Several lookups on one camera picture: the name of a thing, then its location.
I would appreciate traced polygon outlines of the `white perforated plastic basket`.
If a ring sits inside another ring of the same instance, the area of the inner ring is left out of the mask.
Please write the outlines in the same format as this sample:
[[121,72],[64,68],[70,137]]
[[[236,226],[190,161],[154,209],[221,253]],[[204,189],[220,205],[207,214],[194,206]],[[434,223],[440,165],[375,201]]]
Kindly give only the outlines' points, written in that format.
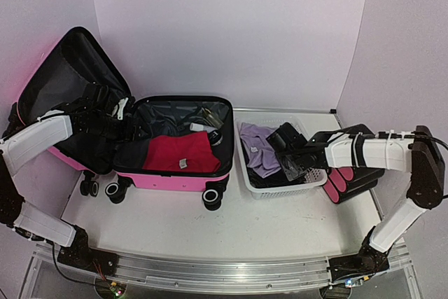
[[267,199],[272,197],[290,196],[307,193],[315,187],[322,186],[327,181],[327,174],[322,169],[309,169],[307,172],[296,180],[289,181],[282,170],[262,178],[254,169],[247,166],[249,163],[249,155],[244,148],[240,139],[240,130],[242,125],[252,124],[258,127],[277,129],[284,123],[290,123],[296,131],[304,136],[309,137],[302,121],[294,116],[277,117],[273,113],[261,113],[259,116],[247,116],[239,114],[235,118],[235,136],[237,146],[237,157],[239,158],[239,166],[244,179],[244,185],[256,200]]

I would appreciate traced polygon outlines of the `red garment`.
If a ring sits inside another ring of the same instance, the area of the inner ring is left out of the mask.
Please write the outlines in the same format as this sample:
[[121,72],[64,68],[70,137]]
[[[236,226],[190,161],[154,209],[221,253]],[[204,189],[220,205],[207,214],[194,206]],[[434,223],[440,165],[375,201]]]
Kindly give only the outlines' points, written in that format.
[[161,172],[214,173],[220,167],[206,132],[150,140],[143,164],[145,170]]

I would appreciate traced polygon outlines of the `pink hard-shell kids suitcase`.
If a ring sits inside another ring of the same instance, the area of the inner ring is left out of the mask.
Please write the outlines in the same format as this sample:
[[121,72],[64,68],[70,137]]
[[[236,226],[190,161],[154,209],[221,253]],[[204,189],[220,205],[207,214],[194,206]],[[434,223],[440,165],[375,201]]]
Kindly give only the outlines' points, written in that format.
[[84,174],[83,195],[96,196],[96,175],[115,173],[105,187],[112,203],[131,186],[199,192],[206,209],[221,206],[232,168],[231,103],[216,96],[162,95],[137,99],[94,36],[70,29],[20,93],[4,137],[55,111],[72,134],[50,151]]

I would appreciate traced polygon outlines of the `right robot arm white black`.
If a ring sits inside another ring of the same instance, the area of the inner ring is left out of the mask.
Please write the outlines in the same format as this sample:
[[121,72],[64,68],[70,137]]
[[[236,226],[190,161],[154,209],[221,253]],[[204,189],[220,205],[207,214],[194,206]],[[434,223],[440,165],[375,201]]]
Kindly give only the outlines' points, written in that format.
[[335,280],[374,275],[389,268],[391,247],[426,211],[444,199],[445,162],[439,147],[447,144],[419,125],[410,132],[361,131],[354,125],[317,132],[309,141],[297,141],[284,127],[267,137],[288,180],[309,169],[387,169],[410,175],[409,187],[394,208],[363,240],[356,254],[331,258]]

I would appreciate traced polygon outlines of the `lilac purple shirt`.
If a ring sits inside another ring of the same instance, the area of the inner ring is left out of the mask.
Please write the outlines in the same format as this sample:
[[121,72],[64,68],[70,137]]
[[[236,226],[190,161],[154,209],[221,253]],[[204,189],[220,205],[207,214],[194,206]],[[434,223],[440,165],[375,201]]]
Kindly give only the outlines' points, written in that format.
[[248,168],[265,179],[281,170],[274,149],[267,138],[275,131],[272,127],[242,123],[239,137],[248,155]]

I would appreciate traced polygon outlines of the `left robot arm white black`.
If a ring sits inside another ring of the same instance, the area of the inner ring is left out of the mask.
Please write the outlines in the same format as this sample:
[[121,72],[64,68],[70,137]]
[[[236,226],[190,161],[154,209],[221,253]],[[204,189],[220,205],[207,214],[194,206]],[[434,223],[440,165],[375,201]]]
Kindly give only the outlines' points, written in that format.
[[49,241],[66,248],[67,258],[80,269],[94,263],[87,232],[40,210],[19,194],[15,175],[30,161],[76,134],[93,134],[113,142],[133,141],[140,122],[122,98],[107,112],[109,89],[89,84],[74,101],[51,108],[36,120],[1,139],[1,223],[28,240]]

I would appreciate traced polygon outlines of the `black denim jeans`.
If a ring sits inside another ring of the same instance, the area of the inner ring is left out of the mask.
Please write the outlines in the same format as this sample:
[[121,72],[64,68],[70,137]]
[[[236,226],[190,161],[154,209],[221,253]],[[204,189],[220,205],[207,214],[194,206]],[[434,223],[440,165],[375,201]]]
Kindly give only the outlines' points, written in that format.
[[294,186],[306,183],[305,176],[301,176],[293,181],[289,181],[282,170],[271,174],[266,178],[262,178],[253,169],[248,168],[248,179],[250,181],[250,184],[254,188],[258,189]]

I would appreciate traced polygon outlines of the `pink and black drawer organizer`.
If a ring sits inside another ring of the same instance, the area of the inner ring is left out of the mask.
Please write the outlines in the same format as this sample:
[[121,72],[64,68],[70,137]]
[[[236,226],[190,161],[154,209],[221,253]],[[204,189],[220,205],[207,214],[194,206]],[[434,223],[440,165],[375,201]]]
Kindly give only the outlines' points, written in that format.
[[327,181],[323,185],[326,195],[334,204],[341,204],[374,188],[383,177],[383,169],[341,167],[327,171]]

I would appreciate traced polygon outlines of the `white cosmetic tube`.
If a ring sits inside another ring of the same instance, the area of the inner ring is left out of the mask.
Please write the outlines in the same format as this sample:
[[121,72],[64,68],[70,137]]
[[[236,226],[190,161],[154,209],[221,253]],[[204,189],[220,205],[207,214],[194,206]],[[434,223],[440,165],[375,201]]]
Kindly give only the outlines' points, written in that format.
[[215,128],[209,125],[203,125],[199,123],[191,123],[190,124],[190,131],[192,132],[207,132],[210,133],[214,131]]

